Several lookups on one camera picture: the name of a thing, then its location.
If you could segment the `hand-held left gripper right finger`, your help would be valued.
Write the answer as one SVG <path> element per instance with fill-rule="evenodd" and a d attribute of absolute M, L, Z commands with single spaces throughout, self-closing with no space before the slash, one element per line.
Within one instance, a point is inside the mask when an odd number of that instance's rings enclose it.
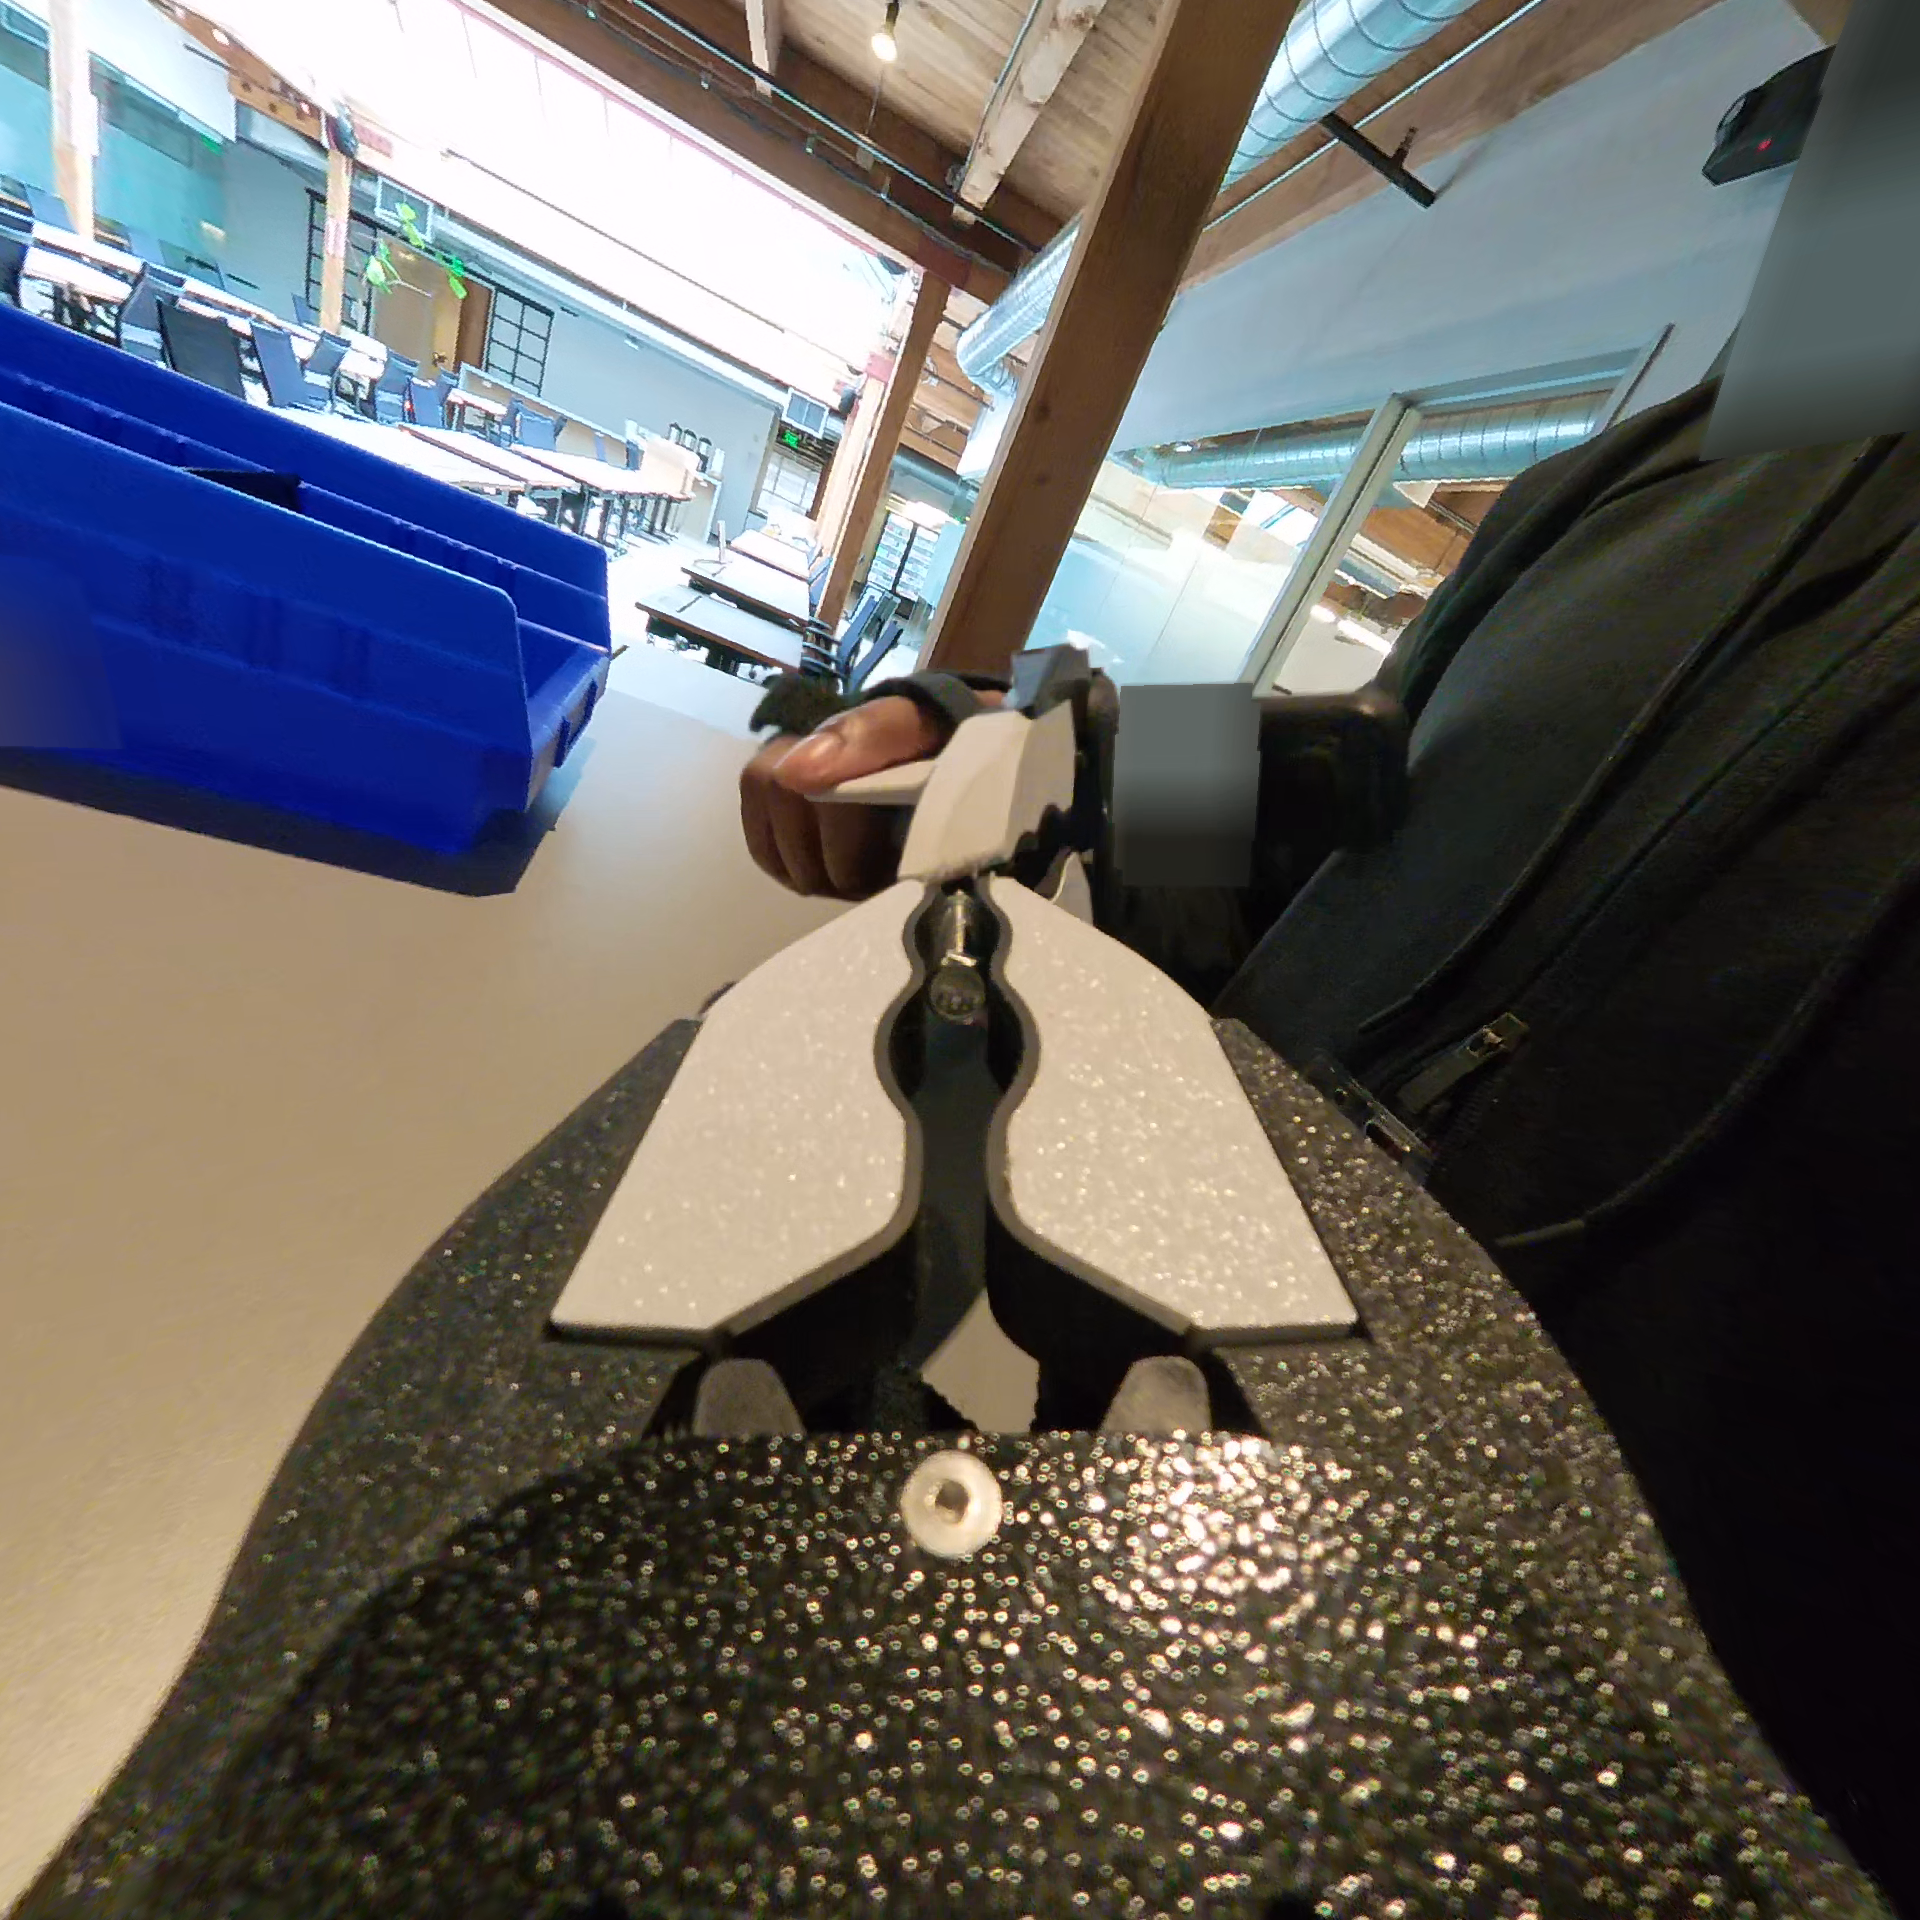
<path fill-rule="evenodd" d="M 984 877 L 1018 1075 L 987 1191 L 1018 1247 L 1192 1340 L 1350 1334 L 1324 1254 L 1207 1009 L 1066 907 Z"/>

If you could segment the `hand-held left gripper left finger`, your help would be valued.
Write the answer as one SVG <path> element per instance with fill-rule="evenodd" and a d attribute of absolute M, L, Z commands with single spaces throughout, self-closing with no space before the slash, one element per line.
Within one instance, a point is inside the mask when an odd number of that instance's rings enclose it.
<path fill-rule="evenodd" d="M 719 995 L 550 1326 L 714 1343 L 901 1247 L 921 1125 L 891 1065 L 924 982 L 924 883 L 896 883 Z"/>

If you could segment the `silver bolt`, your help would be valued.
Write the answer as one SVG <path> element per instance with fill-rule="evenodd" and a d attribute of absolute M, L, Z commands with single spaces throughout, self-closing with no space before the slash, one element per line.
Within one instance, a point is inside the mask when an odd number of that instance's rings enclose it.
<path fill-rule="evenodd" d="M 928 982 L 935 1020 L 983 1027 L 987 1020 L 991 935 L 972 883 L 937 894 L 924 916 Z"/>

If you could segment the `blue plastic bin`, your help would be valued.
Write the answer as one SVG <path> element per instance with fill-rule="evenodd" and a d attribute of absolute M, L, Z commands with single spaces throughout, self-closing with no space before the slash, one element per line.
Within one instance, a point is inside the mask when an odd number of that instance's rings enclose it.
<path fill-rule="evenodd" d="M 5 307 L 5 789 L 507 896 L 612 682 L 612 563 Z"/>

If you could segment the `person's right hand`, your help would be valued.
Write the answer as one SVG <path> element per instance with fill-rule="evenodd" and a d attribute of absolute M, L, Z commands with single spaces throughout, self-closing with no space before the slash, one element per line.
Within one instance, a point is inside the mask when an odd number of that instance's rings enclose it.
<path fill-rule="evenodd" d="M 935 757 L 952 726 L 907 695 L 885 695 L 767 739 L 739 778 L 757 872 L 797 896 L 866 901 L 896 883 L 896 832 L 879 807 L 821 803 L 852 778 Z"/>

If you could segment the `wooden pillar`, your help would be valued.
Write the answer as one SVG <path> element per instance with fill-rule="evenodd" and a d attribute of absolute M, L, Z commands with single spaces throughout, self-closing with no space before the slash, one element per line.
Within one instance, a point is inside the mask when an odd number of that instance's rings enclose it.
<path fill-rule="evenodd" d="M 1046 602 L 1297 3 L 1167 3 L 921 663 L 1002 675 Z"/>
<path fill-rule="evenodd" d="M 935 329 L 947 317 L 947 300 L 949 282 L 935 270 L 921 270 L 915 305 L 896 310 L 883 351 L 866 362 L 852 417 L 833 458 L 818 524 L 821 550 L 833 561 L 818 607 L 818 619 L 828 630 L 836 630 L 847 612 L 852 569 L 887 489 L 903 425 L 918 405 Z"/>

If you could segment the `black ceiling box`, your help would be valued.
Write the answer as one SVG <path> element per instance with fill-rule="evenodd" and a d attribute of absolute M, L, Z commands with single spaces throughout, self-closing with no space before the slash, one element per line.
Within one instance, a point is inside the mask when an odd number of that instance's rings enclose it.
<path fill-rule="evenodd" d="M 1796 163 L 1825 98 L 1831 55 L 1833 49 L 1825 46 L 1742 94 L 1717 124 L 1701 179 L 1729 185 Z"/>

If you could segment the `green hanging plant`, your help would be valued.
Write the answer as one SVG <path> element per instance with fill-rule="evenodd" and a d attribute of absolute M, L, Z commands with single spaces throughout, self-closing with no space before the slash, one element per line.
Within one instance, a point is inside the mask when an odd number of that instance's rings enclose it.
<path fill-rule="evenodd" d="M 395 287 L 409 287 L 406 274 L 421 268 L 421 270 L 438 270 L 454 300 L 466 300 L 466 268 L 457 253 L 437 244 L 431 216 L 437 216 L 431 203 L 413 203 L 409 196 L 403 196 L 382 216 L 395 237 L 394 241 L 382 237 L 372 244 L 372 253 L 363 265 L 363 292 L 374 297 Z"/>

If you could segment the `rows of office chairs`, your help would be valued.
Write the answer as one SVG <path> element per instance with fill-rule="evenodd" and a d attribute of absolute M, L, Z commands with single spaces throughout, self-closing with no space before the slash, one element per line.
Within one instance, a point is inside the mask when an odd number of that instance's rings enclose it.
<path fill-rule="evenodd" d="M 694 539 L 719 539 L 721 458 L 704 438 L 613 438 L 478 375 L 424 375 L 372 335 L 288 325 L 209 268 L 176 270 L 58 218 L 49 196 L 5 192 L 6 307 L 612 550 L 671 539 L 682 516 Z"/>

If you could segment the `silver ventilation duct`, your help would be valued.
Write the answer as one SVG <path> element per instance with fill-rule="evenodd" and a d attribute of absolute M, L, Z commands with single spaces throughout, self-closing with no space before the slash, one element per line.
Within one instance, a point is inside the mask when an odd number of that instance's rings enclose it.
<path fill-rule="evenodd" d="M 1507 483 L 1525 468 L 1589 442 L 1608 417 L 1607 392 L 1547 392 L 1419 414 L 1403 442 L 1394 483 Z M 1211 445 L 1141 445 L 1131 466 L 1171 489 L 1335 489 L 1357 460 L 1368 420 L 1279 425 Z"/>
<path fill-rule="evenodd" d="M 1467 13 L 1467 9 L 1470 3 L 1304 3 L 1260 84 L 1249 123 L 1229 162 L 1224 185 L 1236 185 L 1291 137 L 1337 112 L 1361 85 L 1423 46 L 1437 28 Z M 1071 220 L 1012 278 L 997 307 L 964 329 L 956 366 L 974 389 L 987 395 L 1010 392 L 1012 375 L 1002 362 L 1046 325 L 1075 241 L 1077 220 Z"/>

